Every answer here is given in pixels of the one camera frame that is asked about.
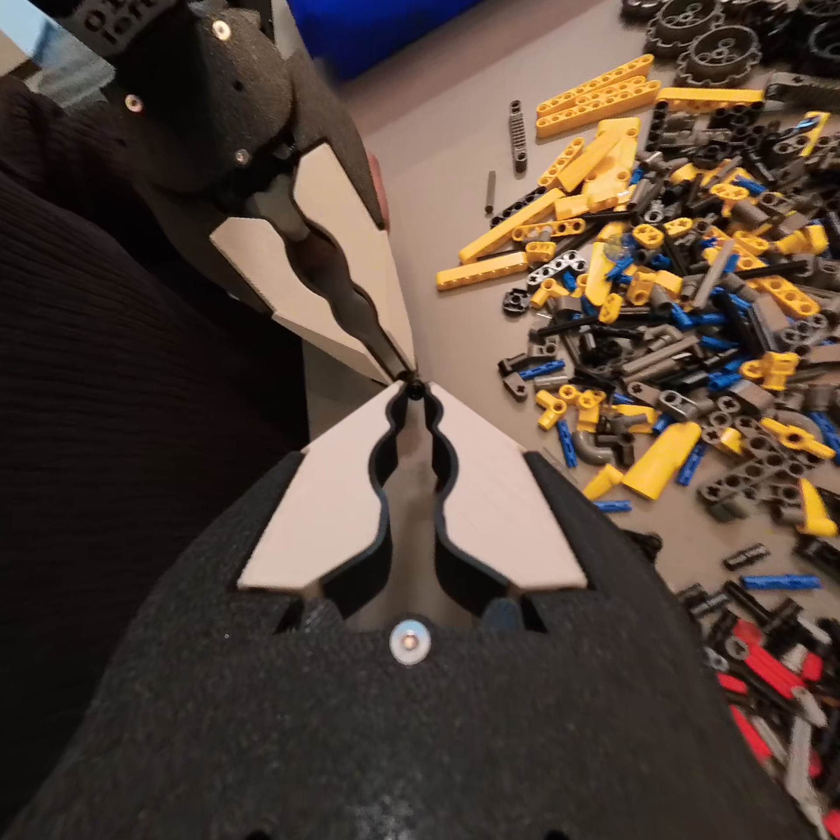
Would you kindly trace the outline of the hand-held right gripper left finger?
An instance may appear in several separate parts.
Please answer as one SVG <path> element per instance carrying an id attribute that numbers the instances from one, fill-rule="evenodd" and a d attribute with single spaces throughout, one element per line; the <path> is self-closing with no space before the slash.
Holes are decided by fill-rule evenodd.
<path id="1" fill-rule="evenodd" d="M 384 484 L 413 392 L 396 382 L 291 459 L 290 481 L 238 577 L 240 591 L 318 589 L 341 615 L 385 587 L 392 535 Z"/>

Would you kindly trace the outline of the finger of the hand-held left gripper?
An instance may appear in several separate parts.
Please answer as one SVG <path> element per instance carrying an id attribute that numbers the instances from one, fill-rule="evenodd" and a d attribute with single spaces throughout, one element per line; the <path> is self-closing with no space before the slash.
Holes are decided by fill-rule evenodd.
<path id="1" fill-rule="evenodd" d="M 284 239 L 269 221 L 229 217 L 210 239 L 280 325 L 358 373 L 384 385 L 394 382 L 362 342 L 340 327 L 328 300 L 298 278 Z"/>
<path id="2" fill-rule="evenodd" d="M 379 228 L 333 148 L 321 143 L 299 162 L 291 192 L 310 239 L 295 258 L 339 326 L 386 373 L 417 370 L 413 333 L 389 235 Z"/>

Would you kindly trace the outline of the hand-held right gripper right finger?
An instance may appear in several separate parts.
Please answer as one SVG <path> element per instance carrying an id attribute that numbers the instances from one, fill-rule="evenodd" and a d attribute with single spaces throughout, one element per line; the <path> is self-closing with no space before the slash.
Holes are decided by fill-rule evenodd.
<path id="1" fill-rule="evenodd" d="M 444 592 L 479 617 L 499 598 L 585 589 L 531 453 L 440 385 L 426 385 L 423 403 L 436 479 L 434 567 Z"/>

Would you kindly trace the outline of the pile of black red pins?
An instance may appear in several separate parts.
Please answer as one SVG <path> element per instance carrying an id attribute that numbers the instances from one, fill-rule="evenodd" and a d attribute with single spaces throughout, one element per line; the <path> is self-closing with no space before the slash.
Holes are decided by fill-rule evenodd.
<path id="1" fill-rule="evenodd" d="M 838 838 L 838 621 L 790 597 L 765 607 L 732 581 L 676 597 L 759 766 L 818 838 Z"/>

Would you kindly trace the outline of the pile of mixed building pieces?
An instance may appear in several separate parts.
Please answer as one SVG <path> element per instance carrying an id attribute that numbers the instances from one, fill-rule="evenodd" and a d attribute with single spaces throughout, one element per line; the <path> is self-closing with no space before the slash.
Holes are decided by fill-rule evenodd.
<path id="1" fill-rule="evenodd" d="M 563 148 L 536 188 L 494 209 L 437 291 L 519 278 L 527 348 L 498 363 L 555 432 L 561 466 L 596 468 L 591 501 L 696 487 L 731 523 L 768 508 L 804 541 L 838 538 L 838 105 L 790 126 L 770 96 L 838 93 L 777 77 L 763 91 L 663 87 L 644 52 L 535 110 Z"/>

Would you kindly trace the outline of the person's left hand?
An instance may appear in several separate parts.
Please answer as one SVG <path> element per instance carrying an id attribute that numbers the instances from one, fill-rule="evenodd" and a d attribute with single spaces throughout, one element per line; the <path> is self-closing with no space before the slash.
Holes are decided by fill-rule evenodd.
<path id="1" fill-rule="evenodd" d="M 383 223 L 385 229 L 390 229 L 391 226 L 391 216 L 390 210 L 386 198 L 385 193 L 385 186 L 382 179 L 382 169 L 380 167 L 380 163 L 376 156 L 373 153 L 367 154 L 367 161 L 369 164 L 369 168 L 371 171 L 371 178 L 374 184 L 374 189 L 377 195 L 377 201 L 381 209 L 381 215 L 383 219 Z"/>

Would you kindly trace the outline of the grey toothed rack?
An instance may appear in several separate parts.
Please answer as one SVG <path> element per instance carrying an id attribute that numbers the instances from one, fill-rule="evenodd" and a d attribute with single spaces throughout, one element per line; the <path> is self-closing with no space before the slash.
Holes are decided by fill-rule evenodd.
<path id="1" fill-rule="evenodd" d="M 509 103 L 508 133 L 513 171 L 517 174 L 522 174 L 528 169 L 529 157 L 522 103 L 519 99 L 514 99 Z"/>

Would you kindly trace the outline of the blue storage bin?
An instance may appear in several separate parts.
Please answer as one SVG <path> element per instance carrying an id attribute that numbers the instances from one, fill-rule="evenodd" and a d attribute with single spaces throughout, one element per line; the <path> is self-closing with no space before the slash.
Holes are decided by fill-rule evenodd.
<path id="1" fill-rule="evenodd" d="M 309 55 L 336 78 L 356 78 L 477 1 L 290 1 Z"/>

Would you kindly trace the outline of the person's dark knit sweater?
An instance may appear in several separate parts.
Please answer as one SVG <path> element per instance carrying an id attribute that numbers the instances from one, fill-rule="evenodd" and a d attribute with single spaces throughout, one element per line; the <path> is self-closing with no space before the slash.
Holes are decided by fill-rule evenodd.
<path id="1" fill-rule="evenodd" d="M 3 833 L 156 582 L 309 438 L 301 340 L 181 257 L 125 147 L 2 78 Z"/>

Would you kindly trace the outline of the group of dark toy wheels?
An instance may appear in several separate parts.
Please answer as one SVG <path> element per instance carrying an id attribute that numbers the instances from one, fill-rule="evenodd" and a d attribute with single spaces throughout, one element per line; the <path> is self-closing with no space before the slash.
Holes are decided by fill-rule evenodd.
<path id="1" fill-rule="evenodd" d="M 839 76 L 838 1 L 622 1 L 620 11 L 686 87 L 738 87 L 760 66 Z"/>

